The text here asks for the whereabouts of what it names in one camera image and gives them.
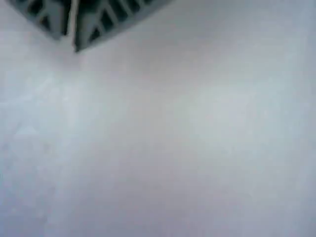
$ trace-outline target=white wall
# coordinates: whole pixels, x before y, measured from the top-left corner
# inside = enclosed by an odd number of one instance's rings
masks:
[[[314,236],[315,16],[312,0],[176,0],[47,53],[55,112],[23,107],[58,144],[44,236]]]

